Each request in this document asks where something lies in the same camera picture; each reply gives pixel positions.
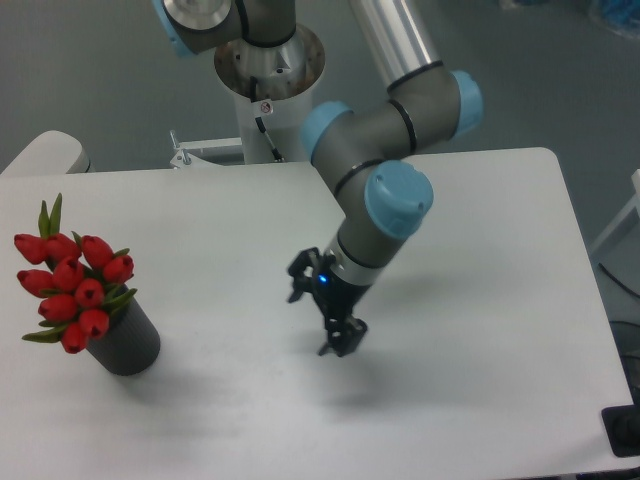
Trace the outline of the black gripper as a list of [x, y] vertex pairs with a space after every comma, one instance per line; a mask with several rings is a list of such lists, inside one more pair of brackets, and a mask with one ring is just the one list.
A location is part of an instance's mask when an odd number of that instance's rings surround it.
[[370, 289], [361, 281], [346, 279], [335, 254], [321, 254], [317, 247], [301, 250], [287, 267], [292, 279], [287, 302], [310, 293], [325, 320], [326, 341], [317, 354], [344, 357], [354, 353], [368, 332], [368, 325], [351, 316], [353, 308]]

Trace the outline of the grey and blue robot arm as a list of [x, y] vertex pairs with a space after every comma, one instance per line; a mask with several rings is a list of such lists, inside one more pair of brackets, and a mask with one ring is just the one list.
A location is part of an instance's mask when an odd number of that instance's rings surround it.
[[311, 94], [324, 67], [319, 38], [292, 1], [157, 1], [176, 53], [214, 54], [232, 96], [248, 164], [308, 161], [345, 218], [325, 250], [289, 266], [291, 300], [313, 297], [324, 318], [323, 353], [355, 352], [367, 333], [355, 305], [419, 229], [434, 193], [406, 158], [475, 128], [483, 99], [473, 78], [447, 69], [410, 1], [354, 1], [352, 12], [388, 93], [357, 114]]

